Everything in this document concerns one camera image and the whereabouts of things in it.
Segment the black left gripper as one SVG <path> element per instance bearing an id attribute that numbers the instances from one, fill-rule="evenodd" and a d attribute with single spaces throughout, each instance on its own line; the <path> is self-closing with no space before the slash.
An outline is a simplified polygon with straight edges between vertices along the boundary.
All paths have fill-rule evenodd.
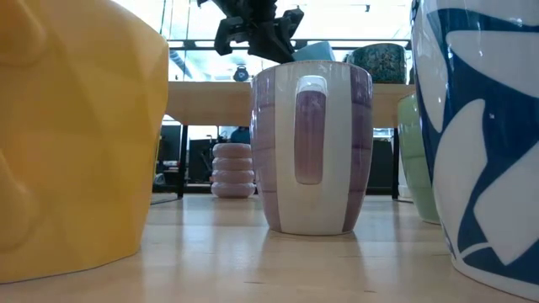
<path id="1" fill-rule="evenodd" d="M 200 6 L 212 1 L 225 15 L 219 23 L 214 48 L 225 56 L 231 43 L 247 42 L 249 55 L 279 64 L 293 62 L 291 38 L 304 17 L 300 8 L 276 16 L 277 0 L 196 0 Z"/>

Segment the light blue mug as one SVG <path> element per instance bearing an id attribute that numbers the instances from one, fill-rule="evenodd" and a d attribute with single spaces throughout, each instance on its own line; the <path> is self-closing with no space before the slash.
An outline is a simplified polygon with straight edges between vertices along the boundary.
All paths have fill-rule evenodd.
<path id="1" fill-rule="evenodd" d="M 307 45 L 292 54 L 295 61 L 334 61 L 334 52 L 327 41 Z"/>

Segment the dark speckled mug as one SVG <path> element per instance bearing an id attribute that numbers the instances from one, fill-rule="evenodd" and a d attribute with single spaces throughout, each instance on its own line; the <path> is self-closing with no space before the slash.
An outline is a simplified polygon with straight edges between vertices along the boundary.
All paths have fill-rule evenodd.
<path id="1" fill-rule="evenodd" d="M 365 69 L 375 83 L 405 84 L 407 81 L 405 49 L 400 45 L 363 46 L 351 51 L 345 62 Z"/>

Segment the ribbed purple mug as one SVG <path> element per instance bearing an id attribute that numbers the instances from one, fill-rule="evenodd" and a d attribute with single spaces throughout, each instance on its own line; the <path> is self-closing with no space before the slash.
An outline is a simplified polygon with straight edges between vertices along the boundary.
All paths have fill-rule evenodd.
<path id="1" fill-rule="evenodd" d="M 219 143 L 212 150 L 211 192 L 223 199 L 244 199 L 256 189 L 249 144 Z"/>

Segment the purple striped mug white handle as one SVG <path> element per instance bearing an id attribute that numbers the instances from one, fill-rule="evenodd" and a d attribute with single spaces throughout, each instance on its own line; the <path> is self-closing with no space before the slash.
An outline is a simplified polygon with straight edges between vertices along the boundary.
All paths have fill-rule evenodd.
<path id="1" fill-rule="evenodd" d="M 354 229 L 373 146 L 373 85 L 338 61 L 295 61 L 251 82 L 255 183 L 273 231 L 338 235 Z"/>

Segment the green striped mug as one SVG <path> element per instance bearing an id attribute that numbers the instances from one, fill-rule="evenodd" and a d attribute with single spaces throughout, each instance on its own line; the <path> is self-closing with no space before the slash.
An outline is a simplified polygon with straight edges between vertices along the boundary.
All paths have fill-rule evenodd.
<path id="1" fill-rule="evenodd" d="M 411 93 L 398 101 L 398 135 L 403 173 L 419 217 L 440 224 L 427 167 L 421 132 L 419 106 Z"/>

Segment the yellow-orange faceted mug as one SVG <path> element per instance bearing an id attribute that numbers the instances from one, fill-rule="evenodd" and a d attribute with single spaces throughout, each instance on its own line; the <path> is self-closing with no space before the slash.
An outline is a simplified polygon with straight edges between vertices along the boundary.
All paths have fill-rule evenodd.
<path id="1" fill-rule="evenodd" d="M 0 0 L 0 284 L 135 254 L 168 43 L 113 0 Z"/>

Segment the blue white floral mug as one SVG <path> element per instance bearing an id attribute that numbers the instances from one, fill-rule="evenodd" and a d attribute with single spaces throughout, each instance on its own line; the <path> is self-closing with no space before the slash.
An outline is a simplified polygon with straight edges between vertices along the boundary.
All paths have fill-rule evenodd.
<path id="1" fill-rule="evenodd" d="M 410 21 L 452 264 L 539 301 L 539 0 L 413 0 Z"/>

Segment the wooden shelf riser black legs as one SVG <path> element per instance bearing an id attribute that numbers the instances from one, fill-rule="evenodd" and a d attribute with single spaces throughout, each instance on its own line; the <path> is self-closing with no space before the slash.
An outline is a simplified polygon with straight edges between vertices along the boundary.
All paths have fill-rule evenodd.
<path id="1" fill-rule="evenodd" d="M 398 101 L 413 93 L 414 85 L 373 85 L 372 123 L 375 128 L 398 127 Z M 181 199 L 186 188 L 188 127 L 191 125 L 247 126 L 250 122 L 250 84 L 247 82 L 170 82 L 166 114 L 181 124 L 179 181 Z"/>

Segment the person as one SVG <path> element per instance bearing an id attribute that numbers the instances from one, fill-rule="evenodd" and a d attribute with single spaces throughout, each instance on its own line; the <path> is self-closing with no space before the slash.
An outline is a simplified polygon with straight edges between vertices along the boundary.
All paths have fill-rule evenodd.
<path id="1" fill-rule="evenodd" d="M 250 130 L 248 127 L 239 126 L 236 130 L 231 133 L 230 136 L 231 143 L 250 143 Z"/>

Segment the black monitor screen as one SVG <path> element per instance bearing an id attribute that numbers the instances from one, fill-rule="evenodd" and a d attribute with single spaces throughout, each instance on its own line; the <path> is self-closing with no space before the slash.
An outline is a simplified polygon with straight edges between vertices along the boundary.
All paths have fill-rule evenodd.
<path id="1" fill-rule="evenodd" d="M 159 161 L 178 161 L 180 152 L 180 125 L 163 125 L 159 143 Z"/>

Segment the black metal table frame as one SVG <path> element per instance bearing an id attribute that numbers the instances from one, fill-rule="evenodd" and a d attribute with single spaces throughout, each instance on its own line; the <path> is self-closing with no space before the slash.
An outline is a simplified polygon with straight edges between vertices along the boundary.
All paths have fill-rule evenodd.
<path id="1" fill-rule="evenodd" d="M 152 186 L 153 193 L 177 193 L 178 187 L 174 184 L 154 184 Z M 210 194 L 211 193 L 211 184 L 210 183 L 187 183 L 184 186 L 184 194 Z M 366 190 L 368 195 L 391 195 L 392 190 L 390 188 L 374 188 L 369 187 Z"/>

